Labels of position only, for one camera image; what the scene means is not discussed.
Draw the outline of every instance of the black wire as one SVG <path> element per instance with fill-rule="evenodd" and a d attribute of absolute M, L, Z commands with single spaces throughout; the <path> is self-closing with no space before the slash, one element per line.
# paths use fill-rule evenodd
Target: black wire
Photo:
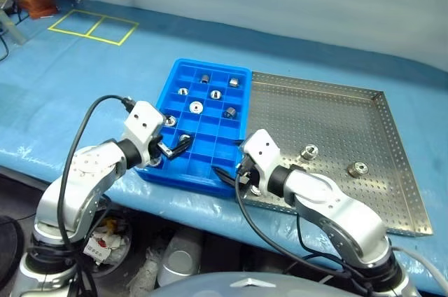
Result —
<path fill-rule="evenodd" d="M 0 41 L 3 43 L 3 46 L 5 46 L 5 54 L 2 57 L 0 57 L 0 61 L 3 61 L 9 55 L 9 48 L 8 45 L 6 45 L 5 39 L 3 39 L 2 36 L 0 36 Z"/>
<path fill-rule="evenodd" d="M 70 243 L 70 239 L 69 236 L 67 235 L 67 231 L 65 230 L 65 223 L 64 223 L 64 196 L 65 196 L 65 190 L 67 188 L 67 179 L 69 178 L 69 170 L 70 170 L 70 165 L 71 165 L 71 161 L 73 160 L 73 156 L 76 152 L 76 148 L 78 147 L 79 141 L 81 139 L 81 136 L 84 133 L 85 127 L 87 126 L 87 123 L 90 119 L 90 117 L 92 116 L 93 111 L 97 108 L 97 106 L 103 102 L 106 99 L 118 99 L 120 101 L 123 101 L 124 98 L 121 96 L 117 96 L 117 95 L 105 95 L 102 97 L 99 97 L 98 99 L 96 99 L 92 105 L 89 107 L 89 109 L 87 110 L 87 113 L 84 116 L 83 121 L 81 122 L 79 129 L 75 135 L 75 138 L 73 139 L 73 143 L 71 144 L 70 150 L 69 150 L 69 154 L 67 156 L 67 159 L 65 161 L 65 165 L 64 165 L 64 171 L 62 173 L 62 178 L 61 178 L 61 186 L 60 186 L 60 190 L 59 190 L 59 197 L 57 200 L 57 225 L 59 228 L 59 232 L 61 234 L 62 240 L 64 241 L 64 245 L 65 247 L 69 250 L 69 251 L 73 251 L 74 250 L 74 246 Z M 85 276 L 87 277 L 87 280 L 89 282 L 90 288 L 92 290 L 93 296 L 96 297 L 98 296 L 98 292 L 97 292 L 97 288 L 95 286 L 95 281 L 93 280 L 92 277 L 92 273 L 88 270 L 86 264 L 84 263 L 82 257 L 80 254 L 76 254 L 75 255 L 75 260 L 77 265 L 80 267 L 81 271 L 83 271 L 85 273 Z"/>
<path fill-rule="evenodd" d="M 309 259 L 311 259 L 311 258 L 315 258 L 315 257 L 319 257 L 319 255 L 316 255 L 316 254 L 310 254 L 310 255 L 303 256 L 303 259 L 306 260 L 306 261 L 308 261 Z M 287 274 L 292 268 L 294 268 L 297 264 L 298 264 L 298 262 L 295 262 L 295 261 L 292 262 L 288 267 L 286 267 L 285 270 L 283 270 L 282 274 L 283 274 L 283 275 L 286 275 L 286 274 Z"/>
<path fill-rule="evenodd" d="M 356 276 L 358 279 L 361 279 L 363 281 L 367 281 L 368 278 L 366 278 L 363 274 L 361 274 L 359 271 L 357 271 L 357 269 L 353 268 L 351 265 L 345 263 L 342 259 L 340 259 L 339 257 L 333 255 L 333 254 L 329 254 L 329 253 L 324 253 L 322 251 L 317 251 L 315 249 L 311 249 L 309 248 L 302 239 L 302 232 L 300 230 L 300 216 L 297 215 L 297 220 L 296 220 L 296 225 L 297 225 L 297 235 L 299 237 L 299 243 L 300 246 L 305 249 L 306 251 L 308 251 L 311 254 L 315 254 L 317 255 L 316 257 L 323 257 L 326 258 L 330 261 L 333 261 L 337 264 L 339 264 L 340 266 L 342 266 L 346 271 L 349 271 L 353 276 Z"/>
<path fill-rule="evenodd" d="M 7 225 L 8 223 L 12 223 L 12 222 L 14 222 L 14 221 L 25 220 L 25 219 L 31 218 L 32 216 L 35 216 L 35 215 L 36 215 L 36 212 L 34 212 L 33 214 L 30 214 L 30 215 L 24 216 L 23 218 L 19 218 L 19 219 L 11 219 L 10 221 L 0 223 L 0 226 Z"/>
<path fill-rule="evenodd" d="M 274 248 L 275 250 L 277 250 L 279 253 L 282 253 L 284 255 L 287 255 L 288 257 L 291 257 L 294 261 L 302 264 L 303 266 L 318 271 L 318 272 L 322 272 L 323 274 L 326 275 L 332 275 L 335 277 L 340 277 L 340 278 L 351 278 L 351 274 L 349 272 L 344 272 L 344 271 L 336 271 L 336 270 L 331 270 L 331 269 L 327 269 L 325 267 L 322 267 L 320 265 L 316 265 L 310 262 L 307 262 L 307 260 L 304 260 L 302 257 L 299 257 L 293 253 L 291 253 L 289 250 L 284 249 L 282 246 L 280 246 L 279 244 L 277 244 L 276 242 L 274 242 L 273 240 L 269 239 L 268 236 L 266 236 L 258 227 L 257 225 L 254 224 L 254 222 L 252 221 L 252 218 L 249 216 L 248 212 L 246 211 L 246 208 L 242 202 L 241 199 L 241 195 L 239 193 L 239 177 L 240 175 L 237 174 L 237 176 L 235 177 L 235 193 L 237 196 L 237 202 L 239 205 L 239 208 L 244 216 L 244 218 L 247 220 L 247 223 L 250 225 L 250 227 L 253 229 L 253 231 L 263 240 L 265 241 L 269 246 L 271 246 L 272 248 Z"/>

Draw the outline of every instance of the stainless steel tray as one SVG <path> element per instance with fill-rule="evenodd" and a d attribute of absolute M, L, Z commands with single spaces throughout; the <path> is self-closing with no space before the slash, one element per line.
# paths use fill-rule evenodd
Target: stainless steel tray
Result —
<path fill-rule="evenodd" d="M 253 72 L 247 132 L 265 128 L 283 160 L 329 176 L 341 189 L 371 207 L 388 230 L 431 235 L 433 229 L 383 92 Z M 315 160 L 298 158 L 307 144 Z M 367 164 L 353 178 L 347 167 Z M 295 212 L 283 200 L 247 191 L 249 204 Z"/>

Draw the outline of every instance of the yellow tape square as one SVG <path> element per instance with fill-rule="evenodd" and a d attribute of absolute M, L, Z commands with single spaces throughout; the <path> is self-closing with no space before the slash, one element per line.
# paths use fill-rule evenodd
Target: yellow tape square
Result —
<path fill-rule="evenodd" d="M 73 31 L 69 31 L 66 29 L 60 29 L 57 28 L 57 25 L 59 25 L 61 22 L 63 22 L 64 20 L 66 20 L 70 15 L 72 15 L 73 13 L 84 13 L 86 15 L 93 15 L 93 16 L 97 16 L 99 17 L 98 21 L 96 21 L 91 28 L 88 29 L 88 31 L 86 33 L 79 33 L 79 32 L 73 32 Z M 119 41 L 112 41 L 109 39 L 105 39 L 102 37 L 98 37 L 98 36 L 93 36 L 92 33 L 93 31 L 105 20 L 117 20 L 119 22 L 124 22 L 127 24 L 131 24 L 132 27 L 131 29 L 121 38 L 121 40 Z M 88 38 L 88 39 L 92 39 L 92 40 L 97 40 L 97 41 L 102 41 L 104 43 L 110 43 L 112 45 L 117 45 L 117 46 L 121 46 L 127 38 L 130 37 L 130 35 L 132 34 L 132 32 L 135 31 L 135 29 L 139 26 L 138 22 L 133 22 L 131 20 L 126 20 L 126 19 L 122 19 L 122 18 L 117 18 L 117 17 L 112 17 L 110 15 L 103 15 L 101 13 L 93 13 L 93 12 L 89 12 L 89 11 L 84 11 L 84 10 L 77 10 L 77 9 L 73 9 L 71 11 L 69 11 L 64 17 L 60 18 L 57 22 L 55 22 L 53 25 L 51 25 L 48 29 L 50 31 L 54 31 L 54 32 L 60 32 L 60 33 L 65 33 L 65 34 L 70 34 L 72 36 L 80 36 L 83 38 Z"/>

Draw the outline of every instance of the table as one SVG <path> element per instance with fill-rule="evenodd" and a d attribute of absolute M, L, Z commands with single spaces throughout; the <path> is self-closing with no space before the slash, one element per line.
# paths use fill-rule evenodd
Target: table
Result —
<path fill-rule="evenodd" d="M 72 7 L 59 1 L 63 13 Z M 90 103 L 105 94 L 155 103 L 179 57 L 248 67 L 254 71 L 383 90 L 434 228 L 430 237 L 391 235 L 395 245 L 419 251 L 448 276 L 448 74 L 424 64 L 322 43 L 173 15 L 83 1 L 76 8 L 139 22 L 121 46 L 47 30 L 56 18 L 20 24 L 29 41 L 9 41 L 0 64 L 0 165 L 47 181 L 64 159 Z M 110 32 L 115 32 L 113 24 Z M 119 138 L 126 113 L 115 101 L 94 113 L 80 145 Z M 116 202 L 266 247 L 233 200 L 213 198 L 142 181 L 128 172 L 108 191 Z M 249 208 L 258 225 L 297 254 L 295 219 Z M 330 243 L 316 227 L 303 226 L 305 242 L 320 250 Z M 414 283 L 440 292 L 416 261 L 398 254 Z"/>

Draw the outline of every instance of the blue compartment divider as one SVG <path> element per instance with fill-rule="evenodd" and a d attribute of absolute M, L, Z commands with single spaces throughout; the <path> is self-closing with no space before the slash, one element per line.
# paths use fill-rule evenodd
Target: blue compartment divider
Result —
<path fill-rule="evenodd" d="M 203 75 L 209 83 L 201 83 Z M 238 87 L 231 87 L 231 78 L 238 78 Z M 194 136 L 192 146 L 180 157 L 168 160 L 165 157 L 157 167 L 138 169 L 140 177 L 169 186 L 199 191 L 220 196 L 233 196 L 234 188 L 224 184 L 214 174 L 211 166 L 219 166 L 235 175 L 235 167 L 242 158 L 236 139 L 246 136 L 249 114 L 252 72 L 241 67 L 226 66 L 188 59 L 174 63 L 157 108 L 165 115 L 173 115 L 174 127 L 163 127 L 163 142 L 174 147 L 182 134 Z M 179 88 L 187 88 L 188 95 L 179 95 Z M 220 100 L 210 97 L 212 90 L 219 90 Z M 200 114 L 190 112 L 190 103 L 201 102 Z M 234 119 L 224 118 L 228 107 L 237 110 Z"/>

